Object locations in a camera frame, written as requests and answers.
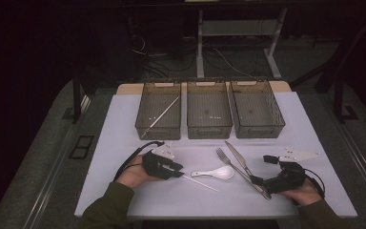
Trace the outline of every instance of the fork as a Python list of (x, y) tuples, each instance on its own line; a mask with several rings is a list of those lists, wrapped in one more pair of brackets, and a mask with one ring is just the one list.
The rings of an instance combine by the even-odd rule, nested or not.
[(239, 174), (241, 174), (246, 180), (251, 182), (251, 179), (243, 173), (240, 169), (238, 169), (236, 166), (234, 166), (231, 163), (231, 160), (225, 155), (225, 153), (221, 150), (221, 148), (216, 149), (216, 153), (218, 154), (219, 159), (226, 165), (231, 165)]
[(231, 163), (231, 160), (225, 155), (225, 153), (221, 150), (221, 148), (217, 148), (216, 149), (216, 153), (218, 154), (219, 159), (227, 165), (231, 165), (239, 174), (241, 174), (250, 184), (253, 185), (253, 187), (259, 191), (261, 193), (261, 195), (266, 198), (266, 199), (271, 199), (272, 197), (264, 190), (262, 189), (260, 186), (255, 185), (252, 183), (251, 179), (241, 170), (239, 170), (236, 166), (234, 166)]

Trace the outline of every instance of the sleeve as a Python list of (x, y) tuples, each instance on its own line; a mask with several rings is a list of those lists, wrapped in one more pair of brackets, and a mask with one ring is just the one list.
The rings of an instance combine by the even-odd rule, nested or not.
[(301, 227), (305, 229), (356, 229), (347, 219), (341, 219), (325, 200), (300, 207)]
[(83, 213), (79, 228), (123, 228), (134, 192), (118, 182), (110, 183), (105, 195)]

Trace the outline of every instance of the person's right hand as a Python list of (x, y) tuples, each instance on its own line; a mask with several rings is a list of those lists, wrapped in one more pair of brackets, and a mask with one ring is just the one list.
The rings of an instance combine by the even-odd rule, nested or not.
[(125, 169), (116, 182), (134, 189), (147, 181), (162, 180), (157, 177), (151, 177), (145, 172), (144, 167), (142, 167), (141, 155), (136, 156), (129, 165), (132, 166)]
[(301, 187), (287, 190), (279, 194), (295, 200), (300, 206), (310, 205), (322, 200), (319, 192), (308, 178), (305, 178), (304, 184)]

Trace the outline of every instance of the brown translucent container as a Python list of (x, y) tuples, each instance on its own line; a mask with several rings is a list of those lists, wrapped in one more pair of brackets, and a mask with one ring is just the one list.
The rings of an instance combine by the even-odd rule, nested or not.
[(223, 78), (190, 78), (187, 82), (189, 139), (226, 139), (233, 122)]
[(237, 138), (279, 136), (285, 121), (268, 81), (233, 78), (229, 98)]
[(135, 121), (139, 138), (141, 140), (178, 140), (180, 123), (181, 80), (151, 79), (145, 82)]

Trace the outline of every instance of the white spoon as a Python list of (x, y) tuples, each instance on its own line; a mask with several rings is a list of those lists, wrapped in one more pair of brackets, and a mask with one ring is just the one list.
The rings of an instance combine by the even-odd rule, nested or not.
[(229, 179), (234, 176), (234, 169), (231, 166), (226, 165), (226, 166), (223, 166), (218, 169), (211, 170), (211, 171), (192, 172), (192, 177), (199, 177), (199, 176), (211, 176), (211, 177), (216, 177), (216, 178), (220, 178), (220, 179)]

